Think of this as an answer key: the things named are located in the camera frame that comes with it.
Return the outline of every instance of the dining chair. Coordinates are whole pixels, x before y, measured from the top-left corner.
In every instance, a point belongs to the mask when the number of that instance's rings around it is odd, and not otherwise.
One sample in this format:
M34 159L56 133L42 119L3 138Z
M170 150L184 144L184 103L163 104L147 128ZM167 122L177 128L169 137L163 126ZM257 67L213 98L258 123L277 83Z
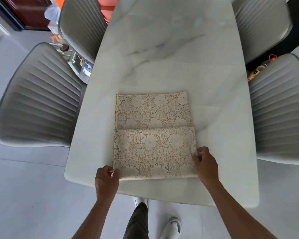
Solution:
M85 90L86 84L52 45L38 44L0 101L0 143L69 147Z
M291 31L286 0L233 0L245 63L281 42Z
M248 84L257 158L299 164L299 59L280 56Z
M67 43L94 64L107 27L98 0L65 0L58 25Z

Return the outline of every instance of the white sneaker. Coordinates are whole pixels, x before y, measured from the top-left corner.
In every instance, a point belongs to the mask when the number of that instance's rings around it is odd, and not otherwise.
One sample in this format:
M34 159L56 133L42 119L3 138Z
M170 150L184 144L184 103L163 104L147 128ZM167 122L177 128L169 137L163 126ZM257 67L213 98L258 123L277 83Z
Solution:
M141 203L145 203L145 205L147 206L147 210L149 209L149 205L148 205L148 201L147 199L144 198L140 198L140 197L134 197L133 196L133 200L134 200L134 204L135 204L135 208Z
M178 239L182 232L182 224L179 219L172 217L164 227L158 239Z

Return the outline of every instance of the left hand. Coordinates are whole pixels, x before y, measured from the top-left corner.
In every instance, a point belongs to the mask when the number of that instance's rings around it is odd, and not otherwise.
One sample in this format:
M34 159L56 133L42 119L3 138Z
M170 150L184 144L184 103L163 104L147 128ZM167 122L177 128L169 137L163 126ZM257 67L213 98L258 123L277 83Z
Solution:
M112 202L116 195L119 188L120 171L116 169L111 178L112 172L113 168L107 165L103 168L98 168L95 177L96 197L98 201Z

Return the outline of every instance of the marble table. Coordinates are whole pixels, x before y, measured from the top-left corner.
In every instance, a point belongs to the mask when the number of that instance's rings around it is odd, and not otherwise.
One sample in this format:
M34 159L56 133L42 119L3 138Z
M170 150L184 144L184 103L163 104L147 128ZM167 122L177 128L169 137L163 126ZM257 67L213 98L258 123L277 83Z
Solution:
M208 146L225 188L259 203L251 103L230 0L119 0L76 124L64 176L94 186L112 165L116 94L187 91L197 146ZM198 178L120 181L119 193L213 205Z

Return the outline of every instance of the chair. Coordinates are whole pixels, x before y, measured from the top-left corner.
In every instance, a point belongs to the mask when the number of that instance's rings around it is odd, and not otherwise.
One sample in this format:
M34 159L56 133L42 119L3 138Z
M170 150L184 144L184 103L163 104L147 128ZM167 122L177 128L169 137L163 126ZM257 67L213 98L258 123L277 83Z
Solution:
M38 44L0 101L0 143L69 147L86 84L48 43Z
M98 0L65 0L59 32L76 52L94 64L107 24Z
M285 54L249 82L257 158L299 164L299 60Z
M234 0L232 6L246 64L276 46L291 31L286 0Z

